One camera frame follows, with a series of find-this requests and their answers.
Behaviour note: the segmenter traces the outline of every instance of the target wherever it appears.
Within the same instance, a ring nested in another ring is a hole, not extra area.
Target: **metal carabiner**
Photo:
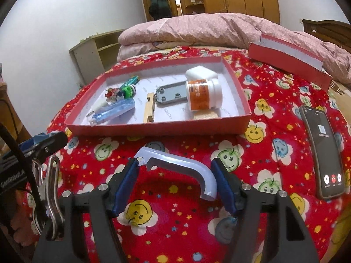
[[[60,160],[56,155],[50,156],[47,166],[46,176],[43,177],[43,166],[38,159],[32,160],[32,171],[36,179],[40,200],[47,209],[47,213],[52,221],[52,240],[55,240],[59,228],[63,227],[64,217],[57,200],[57,185],[59,182]],[[40,222],[36,214],[36,207],[33,208],[34,225],[41,234],[45,222]]]

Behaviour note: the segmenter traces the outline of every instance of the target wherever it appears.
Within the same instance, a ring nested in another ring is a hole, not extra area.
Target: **screw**
[[[285,198],[287,196],[287,192],[284,190],[279,190],[278,195],[281,196],[282,198]]]
[[[67,198],[67,197],[70,196],[70,194],[71,194],[71,191],[66,190],[66,191],[64,191],[64,192],[62,193],[62,196],[65,197],[65,198]]]
[[[251,190],[251,185],[247,184],[247,183],[244,183],[244,184],[242,184],[242,189],[246,190],[246,191]]]
[[[99,190],[100,190],[100,191],[105,191],[105,190],[107,190],[107,188],[108,188],[108,185],[107,185],[107,184],[101,184],[101,185],[99,185]]]

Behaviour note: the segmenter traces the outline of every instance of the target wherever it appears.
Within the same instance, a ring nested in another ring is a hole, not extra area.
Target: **phone screen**
[[[344,192],[345,183],[339,150],[333,130],[323,111],[302,106],[310,129],[315,153],[318,159],[321,191],[323,197],[331,197]]]

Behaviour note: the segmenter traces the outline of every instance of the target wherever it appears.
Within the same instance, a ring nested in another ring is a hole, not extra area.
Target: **white tray liner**
[[[236,117],[245,115],[243,104],[236,90],[232,77],[223,63],[198,63],[182,64],[176,66],[164,66],[159,68],[135,71],[131,74],[117,75],[108,78],[90,98],[80,114],[74,121],[75,125],[90,125],[86,115],[91,111],[92,105],[97,99],[105,98],[107,88],[118,88],[131,76],[139,75],[140,81],[136,84],[136,94],[134,96],[135,108],[123,115],[108,121],[102,125],[113,124],[140,124],[143,123],[146,95],[156,91],[156,88],[175,82],[186,80],[185,71],[190,68],[202,65],[218,73],[218,79],[222,85],[223,104],[220,109],[216,109],[219,117]],[[193,119],[193,112],[189,111],[187,102],[161,105],[156,102],[154,112],[155,123],[174,122]]]

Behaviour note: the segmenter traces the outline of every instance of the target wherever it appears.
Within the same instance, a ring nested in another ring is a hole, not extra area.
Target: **red bedspread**
[[[75,137],[64,127],[64,120],[89,86],[82,89],[57,114],[48,129],[49,132],[66,129],[70,137],[69,144],[58,152],[62,163],[59,195],[66,189],[81,193],[107,183],[113,173],[121,172],[141,146],[160,141],[166,151],[196,159],[207,166],[211,159],[220,157],[229,171],[261,191],[286,190],[305,220],[321,258],[328,247],[343,200],[325,202],[315,196],[312,154],[298,107],[305,104],[327,113],[334,132],[338,133],[345,170],[350,165],[350,128],[335,101],[318,86],[297,76],[285,75],[266,64],[253,62],[246,53],[245,50],[183,46],[169,53],[125,60],[113,68],[118,70],[161,59],[222,55],[236,71],[252,110],[252,120],[245,135]],[[232,233],[233,220],[228,218],[219,198],[208,202],[199,195],[200,187],[190,177],[159,167],[150,172],[142,168],[129,199],[131,204],[114,220],[129,262],[221,262],[227,249],[225,243]],[[90,219],[86,215],[84,220],[89,254],[92,262],[98,262]],[[265,216],[262,215],[258,252],[254,257],[256,262],[260,260],[264,231]]]

